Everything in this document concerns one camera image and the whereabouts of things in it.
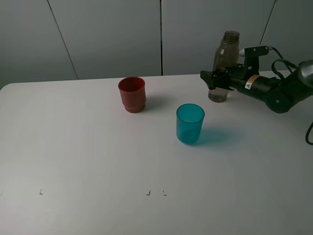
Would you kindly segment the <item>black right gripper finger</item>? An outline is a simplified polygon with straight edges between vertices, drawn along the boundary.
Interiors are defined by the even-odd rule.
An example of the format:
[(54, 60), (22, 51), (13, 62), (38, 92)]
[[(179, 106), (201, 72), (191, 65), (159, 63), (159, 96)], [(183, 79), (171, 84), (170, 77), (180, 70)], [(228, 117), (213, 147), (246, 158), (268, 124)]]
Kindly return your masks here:
[(204, 71), (200, 72), (200, 78), (206, 83), (210, 90), (221, 88), (230, 90), (229, 88), (229, 74), (226, 70)]
[(243, 70), (244, 69), (244, 64), (235, 64), (231, 70)]

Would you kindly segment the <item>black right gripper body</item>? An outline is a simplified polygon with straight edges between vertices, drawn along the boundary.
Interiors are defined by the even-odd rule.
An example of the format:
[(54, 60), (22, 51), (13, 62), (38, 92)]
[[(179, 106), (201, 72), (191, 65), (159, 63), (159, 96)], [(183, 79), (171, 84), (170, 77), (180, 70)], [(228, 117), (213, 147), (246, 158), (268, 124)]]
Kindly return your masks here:
[(264, 77), (255, 72), (243, 70), (230, 70), (229, 87), (250, 97), (265, 97), (266, 93), (278, 86), (275, 77)]

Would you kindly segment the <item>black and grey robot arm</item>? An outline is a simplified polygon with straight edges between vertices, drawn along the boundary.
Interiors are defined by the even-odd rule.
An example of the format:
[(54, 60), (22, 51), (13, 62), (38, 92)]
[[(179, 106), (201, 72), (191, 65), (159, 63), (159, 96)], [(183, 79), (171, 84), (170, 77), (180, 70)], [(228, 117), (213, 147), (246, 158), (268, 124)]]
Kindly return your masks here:
[(225, 70), (203, 70), (200, 78), (210, 90), (221, 88), (237, 91), (264, 102), (270, 110), (282, 114), (313, 95), (313, 61), (304, 61), (298, 66), (284, 59), (275, 62), (282, 62), (294, 68), (294, 71), (284, 77), (272, 63), (272, 72), (277, 77), (265, 77), (259, 74), (257, 63), (250, 69), (246, 64), (237, 64)]

